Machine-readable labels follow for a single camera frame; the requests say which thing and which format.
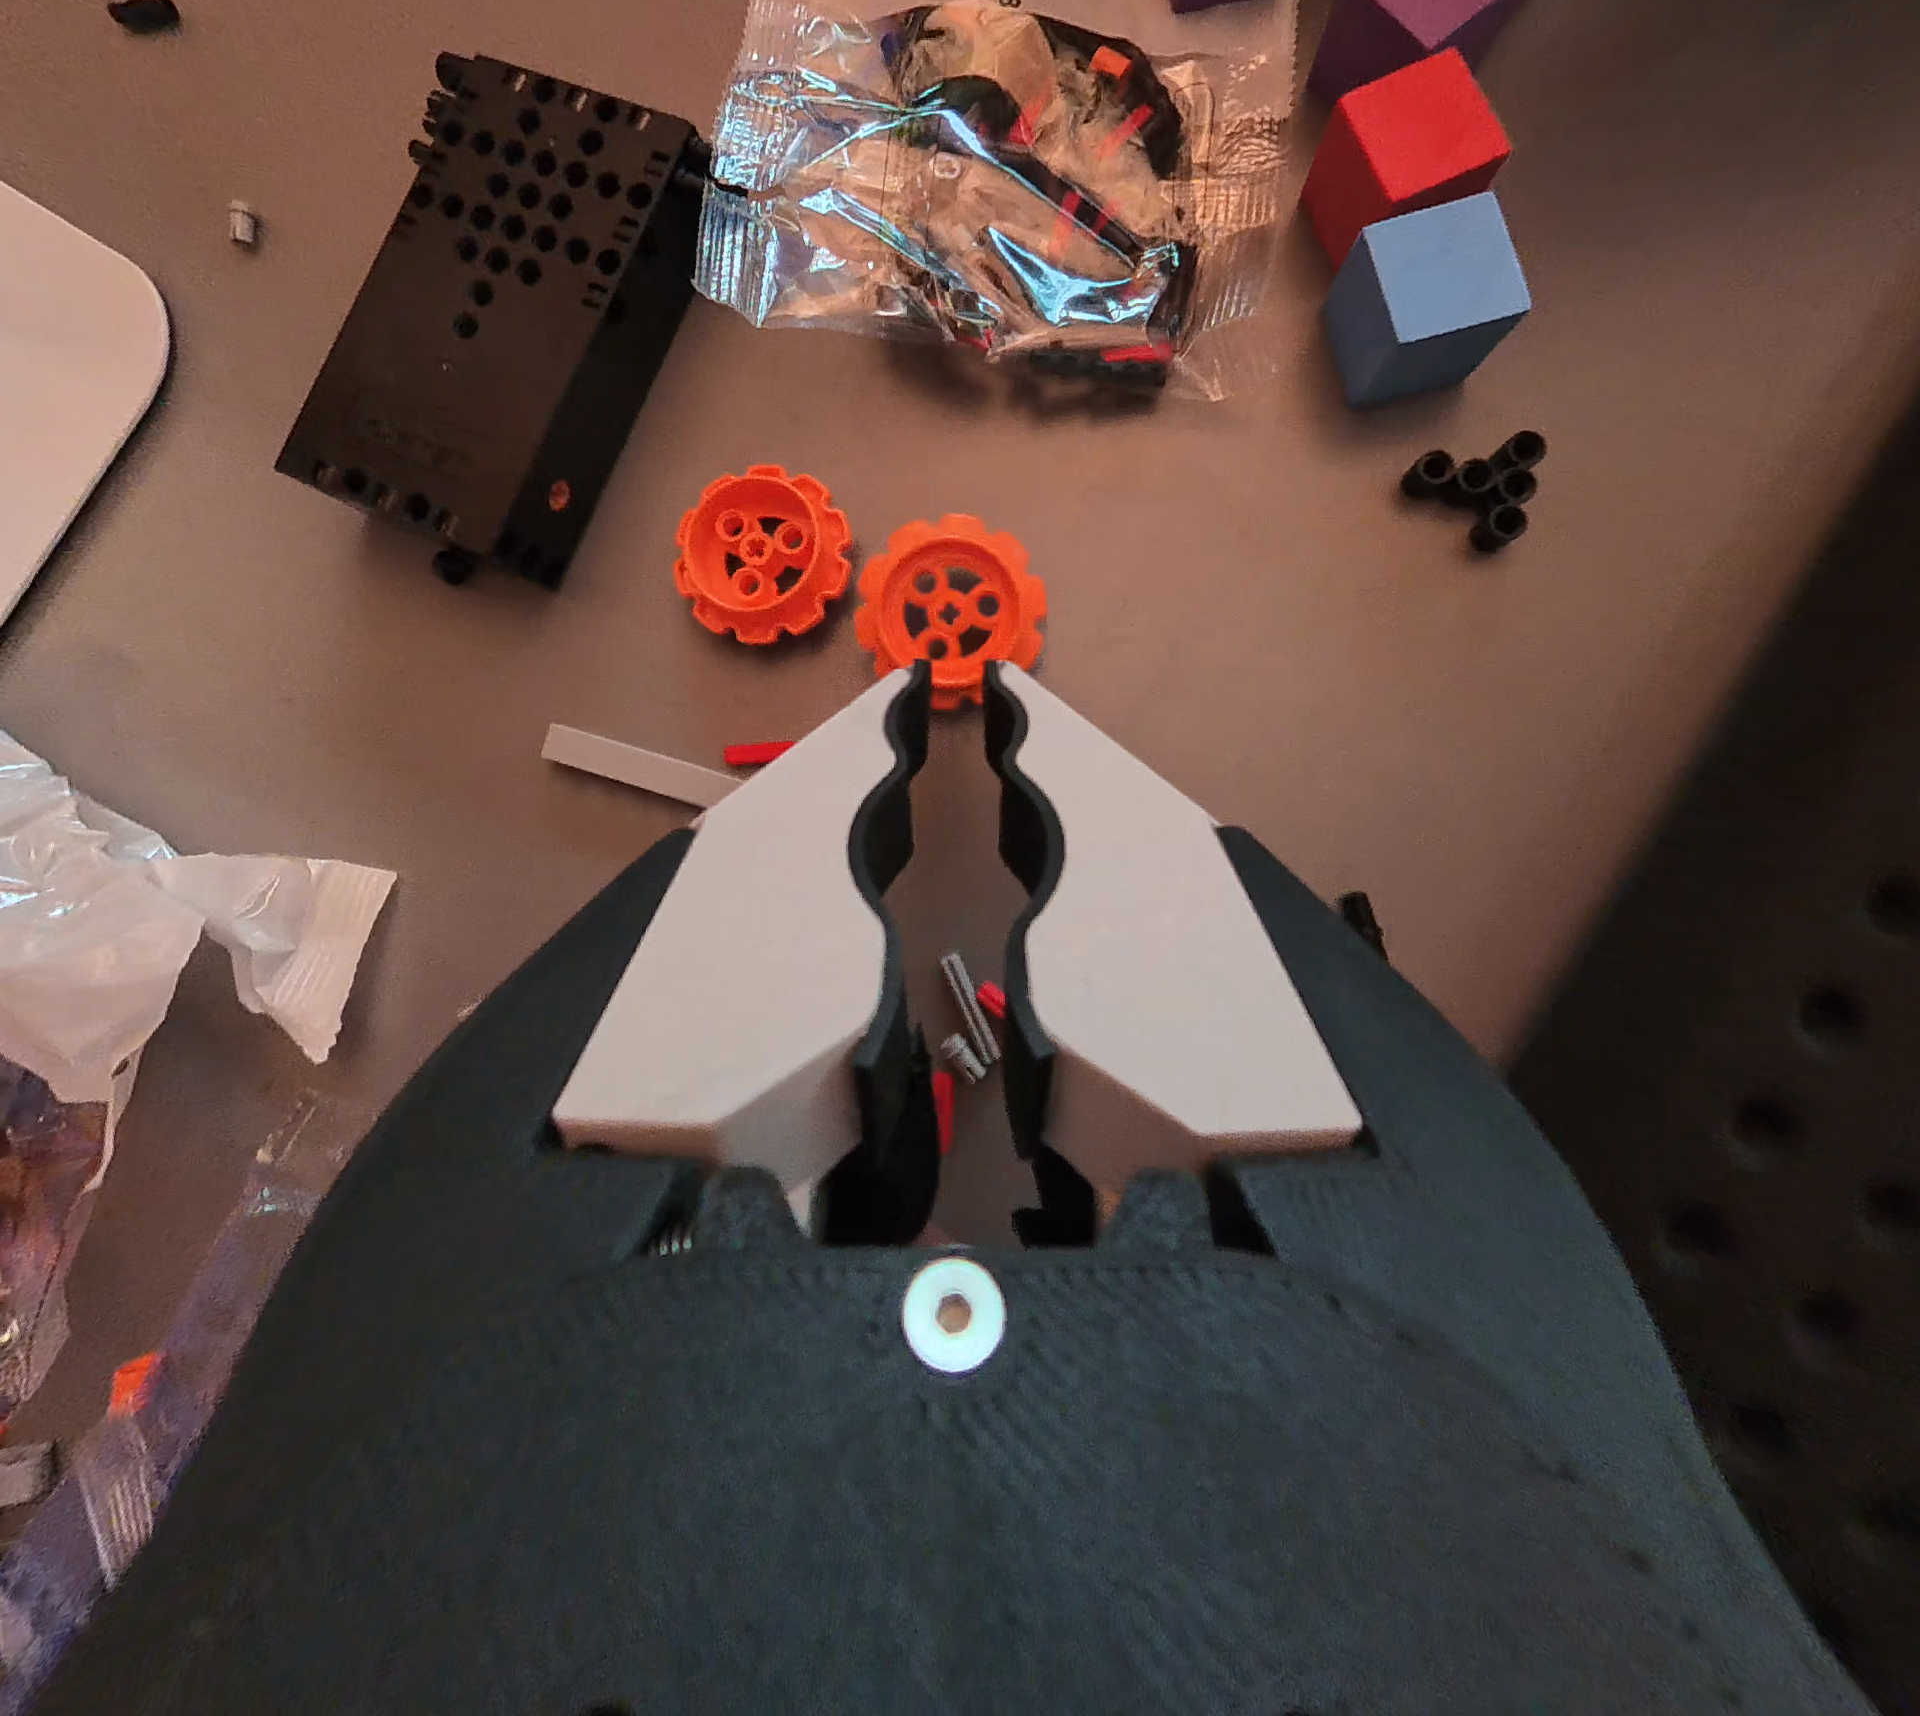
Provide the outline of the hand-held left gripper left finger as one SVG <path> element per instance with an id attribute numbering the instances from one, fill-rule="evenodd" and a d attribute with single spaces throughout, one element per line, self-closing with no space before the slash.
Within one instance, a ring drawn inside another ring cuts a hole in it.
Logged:
<path id="1" fill-rule="evenodd" d="M 932 668 L 889 673 L 686 837 L 551 1108 L 572 1149 L 762 1171 L 823 1238 L 916 1238 L 933 1089 L 887 894 Z"/>

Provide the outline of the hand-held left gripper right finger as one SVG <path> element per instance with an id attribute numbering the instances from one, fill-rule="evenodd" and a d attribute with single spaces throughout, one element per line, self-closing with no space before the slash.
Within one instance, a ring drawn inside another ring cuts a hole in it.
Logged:
<path id="1" fill-rule="evenodd" d="M 1245 888 L 1188 794 L 1009 663 L 982 742 L 1007 933 L 1001 1094 L 1038 1207 L 1095 1229 L 1145 1172 L 1352 1149 L 1364 1119 Z"/>

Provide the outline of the grey plastic beam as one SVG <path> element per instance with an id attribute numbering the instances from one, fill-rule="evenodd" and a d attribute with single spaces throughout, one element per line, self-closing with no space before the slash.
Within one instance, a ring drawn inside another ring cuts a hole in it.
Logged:
<path id="1" fill-rule="evenodd" d="M 540 745 L 540 760 L 634 792 L 651 794 L 706 813 L 747 778 L 554 722 Z"/>

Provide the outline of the white plastic pouch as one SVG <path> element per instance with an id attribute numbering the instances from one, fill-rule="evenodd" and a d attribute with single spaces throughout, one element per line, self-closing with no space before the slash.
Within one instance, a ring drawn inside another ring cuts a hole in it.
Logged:
<path id="1" fill-rule="evenodd" d="M 240 1007 L 324 1065 L 395 875 L 184 854 L 1 739 L 1 1057 L 60 1105 L 126 1105 L 199 944 Z"/>

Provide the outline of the dark T-shaped connector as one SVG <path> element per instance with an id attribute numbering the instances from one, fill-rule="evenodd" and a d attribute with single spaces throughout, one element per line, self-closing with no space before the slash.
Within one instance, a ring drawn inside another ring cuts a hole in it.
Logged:
<path id="1" fill-rule="evenodd" d="M 1526 536 L 1545 457 L 1548 439 L 1538 430 L 1518 430 L 1489 454 L 1463 461 L 1431 448 L 1404 469 L 1398 492 L 1408 505 L 1459 512 L 1467 520 L 1467 548 L 1494 556 Z"/>

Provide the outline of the clear bag of orange gears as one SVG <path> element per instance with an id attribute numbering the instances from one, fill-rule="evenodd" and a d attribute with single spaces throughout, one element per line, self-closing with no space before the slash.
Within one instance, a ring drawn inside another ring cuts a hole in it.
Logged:
<path id="1" fill-rule="evenodd" d="M 112 1152 L 102 1105 L 61 1105 L 3 1065 L 3 1512 L 28 1510 L 3 1554 L 3 1673 L 78 1627 L 152 1537 L 232 1368 L 350 1149 L 342 1110 L 303 1092 L 257 1147 L 160 1342 L 108 1383 L 106 1415 L 67 1446 L 13 1439 L 67 1338 L 67 1274 Z"/>

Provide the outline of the blue foam cube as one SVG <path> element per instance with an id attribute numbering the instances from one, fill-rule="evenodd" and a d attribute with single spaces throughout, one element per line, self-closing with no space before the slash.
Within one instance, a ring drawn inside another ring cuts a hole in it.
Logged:
<path id="1" fill-rule="evenodd" d="M 1495 193 L 1371 223 L 1332 278 L 1320 320 L 1348 408 L 1466 382 L 1531 312 Z"/>

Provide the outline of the red foam cube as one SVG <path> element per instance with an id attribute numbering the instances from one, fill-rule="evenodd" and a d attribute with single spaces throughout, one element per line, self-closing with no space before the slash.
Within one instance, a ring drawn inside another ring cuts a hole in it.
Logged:
<path id="1" fill-rule="evenodd" d="M 1485 193 L 1512 152 L 1466 57 L 1441 49 L 1335 100 L 1299 209 L 1337 270 L 1365 228 Z"/>

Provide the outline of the orange gear stack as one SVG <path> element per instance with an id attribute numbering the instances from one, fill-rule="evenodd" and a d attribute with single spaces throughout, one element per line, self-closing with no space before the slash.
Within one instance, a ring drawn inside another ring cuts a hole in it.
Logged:
<path id="1" fill-rule="evenodd" d="M 747 649 L 814 634 L 849 582 L 849 518 L 810 474 L 756 464 L 710 481 L 676 529 L 692 621 Z"/>

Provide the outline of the orange gear wheel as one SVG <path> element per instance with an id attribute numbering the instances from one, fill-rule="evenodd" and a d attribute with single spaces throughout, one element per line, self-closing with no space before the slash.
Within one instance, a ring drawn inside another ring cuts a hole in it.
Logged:
<path id="1" fill-rule="evenodd" d="M 898 529 L 857 577 L 855 643 L 876 676 L 924 665 L 929 709 L 986 697 L 991 665 L 1034 673 L 1044 657 L 1045 589 L 1007 531 L 971 514 Z"/>

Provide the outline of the dark perforated panel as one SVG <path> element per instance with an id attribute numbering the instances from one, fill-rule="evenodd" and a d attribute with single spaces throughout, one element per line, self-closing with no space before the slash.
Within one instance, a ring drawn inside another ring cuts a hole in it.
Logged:
<path id="1" fill-rule="evenodd" d="M 1916 1713 L 1916 411 L 1509 1081 L 1817 1637 Z"/>

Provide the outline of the black perforated control box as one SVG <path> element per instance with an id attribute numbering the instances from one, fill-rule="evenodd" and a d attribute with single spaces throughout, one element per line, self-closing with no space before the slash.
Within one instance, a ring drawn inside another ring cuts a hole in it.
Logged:
<path id="1" fill-rule="evenodd" d="M 276 474 L 554 592 L 686 319 L 710 147 L 678 114 L 444 51 L 411 177 Z"/>

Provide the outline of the small clear bag of parts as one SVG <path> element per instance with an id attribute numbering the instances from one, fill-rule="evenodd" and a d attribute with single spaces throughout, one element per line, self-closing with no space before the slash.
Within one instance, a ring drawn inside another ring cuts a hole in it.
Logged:
<path id="1" fill-rule="evenodd" d="M 1280 257 L 1299 0 L 746 0 L 692 286 L 756 329 L 1222 403 Z"/>

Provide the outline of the white metal stand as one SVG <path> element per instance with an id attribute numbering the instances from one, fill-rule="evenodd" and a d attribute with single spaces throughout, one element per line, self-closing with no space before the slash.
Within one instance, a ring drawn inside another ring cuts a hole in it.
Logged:
<path id="1" fill-rule="evenodd" d="M 21 605 L 165 382 L 171 320 L 106 242 L 1 188 L 1 617 Z"/>

